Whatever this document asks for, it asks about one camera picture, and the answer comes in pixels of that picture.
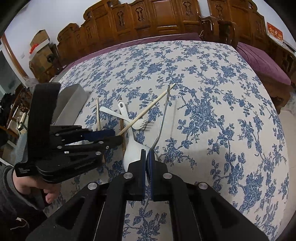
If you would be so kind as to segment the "person's left hand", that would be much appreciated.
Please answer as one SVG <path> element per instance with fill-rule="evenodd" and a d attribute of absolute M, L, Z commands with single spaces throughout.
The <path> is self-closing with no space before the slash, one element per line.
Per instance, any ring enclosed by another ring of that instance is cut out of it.
<path fill-rule="evenodd" d="M 15 171 L 13 172 L 13 183 L 16 190 L 24 195 L 29 195 L 33 188 L 43 190 L 46 194 L 45 200 L 48 204 L 51 204 L 58 198 L 61 190 L 61 183 L 49 184 L 41 177 L 17 177 Z"/>

